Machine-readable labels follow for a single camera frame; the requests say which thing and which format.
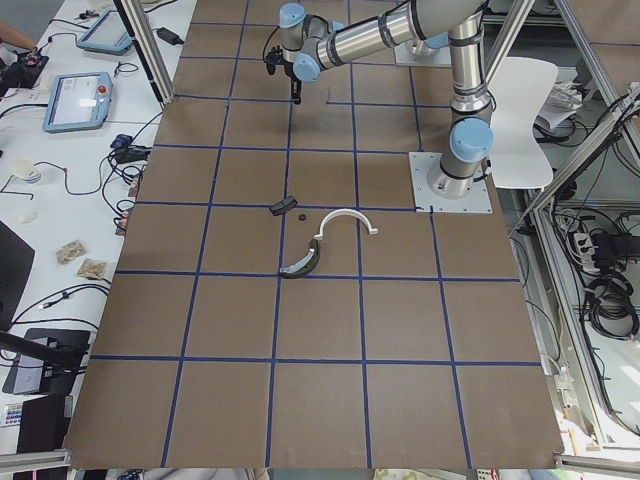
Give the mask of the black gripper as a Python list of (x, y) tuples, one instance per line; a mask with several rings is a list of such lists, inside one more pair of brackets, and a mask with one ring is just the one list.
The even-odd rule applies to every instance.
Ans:
[(288, 51), (277, 45), (270, 48), (264, 55), (267, 74), (273, 76), (279, 66), (282, 66), (285, 74), (291, 80), (291, 101), (294, 105), (302, 102), (302, 81), (294, 73), (294, 64), (287, 57)]

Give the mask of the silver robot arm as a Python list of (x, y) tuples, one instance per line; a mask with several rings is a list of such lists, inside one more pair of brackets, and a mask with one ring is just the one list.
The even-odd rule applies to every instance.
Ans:
[(323, 71), (351, 63), (406, 42), (428, 42), (444, 37), (458, 48), (481, 35), (484, 1), (405, 1), (351, 25), (308, 13), (299, 3), (279, 10), (274, 33), (280, 43), (263, 49), (267, 73), (284, 68), (291, 82), (291, 100), (299, 104), (304, 83), (316, 81)]
[(452, 123), (445, 152), (436, 168), (435, 191), (457, 199), (465, 196), (494, 143), (493, 100), (484, 75), (481, 12), (448, 32), (454, 94)]

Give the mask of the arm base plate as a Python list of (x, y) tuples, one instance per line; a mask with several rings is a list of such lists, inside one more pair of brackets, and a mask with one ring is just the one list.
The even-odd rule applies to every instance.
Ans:
[(486, 178), (480, 168), (467, 179), (453, 179), (441, 170), (438, 152), (410, 152), (415, 210), (420, 213), (491, 214)]
[(425, 44), (414, 46), (405, 42), (394, 48), (395, 63), (403, 66), (450, 68), (451, 55), (449, 47), (430, 48)]

